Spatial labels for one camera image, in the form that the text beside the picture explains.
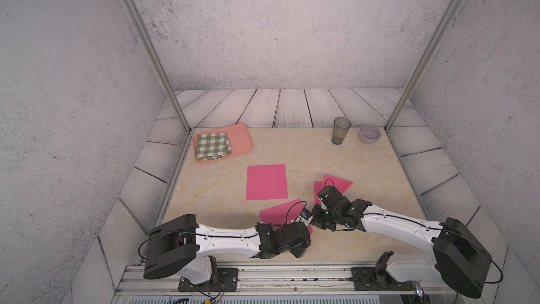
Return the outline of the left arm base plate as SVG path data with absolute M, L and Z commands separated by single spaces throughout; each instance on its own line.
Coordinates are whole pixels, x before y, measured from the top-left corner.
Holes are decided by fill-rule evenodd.
M 218 267 L 209 281 L 192 285 L 187 279 L 181 278 L 179 292 L 236 292 L 238 288 L 239 269 L 235 267 Z

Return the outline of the pink square paper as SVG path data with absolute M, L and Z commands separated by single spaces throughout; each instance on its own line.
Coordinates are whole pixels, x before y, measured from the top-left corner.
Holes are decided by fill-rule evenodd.
M 324 175 L 321 181 L 313 182 L 314 190 L 314 202 L 315 204 L 321 205 L 321 200 L 318 197 L 318 193 L 327 186 L 334 186 L 340 193 L 345 193 L 353 185 L 352 181 L 344 180 L 339 177 L 334 177 L 330 175 Z

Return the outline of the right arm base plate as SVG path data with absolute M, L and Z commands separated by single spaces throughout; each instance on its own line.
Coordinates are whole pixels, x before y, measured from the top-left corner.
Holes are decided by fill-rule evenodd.
M 353 267 L 350 281 L 355 291 L 414 291 L 412 281 L 398 282 L 386 271 L 376 271 L 374 267 Z

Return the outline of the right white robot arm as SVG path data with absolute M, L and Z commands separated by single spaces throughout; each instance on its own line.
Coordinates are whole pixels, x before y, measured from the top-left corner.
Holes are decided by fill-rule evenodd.
M 437 281 L 468 298 L 480 298 L 490 267 L 491 254 L 460 220 L 420 220 L 400 215 L 362 199 L 349 201 L 334 186 L 318 193 L 311 224 L 333 232 L 338 227 L 389 236 L 423 251 L 403 255 L 382 254 L 377 273 L 392 281 Z

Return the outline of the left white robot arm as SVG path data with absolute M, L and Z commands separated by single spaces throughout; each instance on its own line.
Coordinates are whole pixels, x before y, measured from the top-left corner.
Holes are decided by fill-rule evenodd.
M 223 229 L 199 224 L 186 214 L 153 228 L 146 247 L 143 278 L 160 280 L 178 275 L 193 285 L 218 280 L 217 256 L 272 259 L 282 253 L 304 256 L 311 245 L 307 226 L 257 223 L 247 229 Z

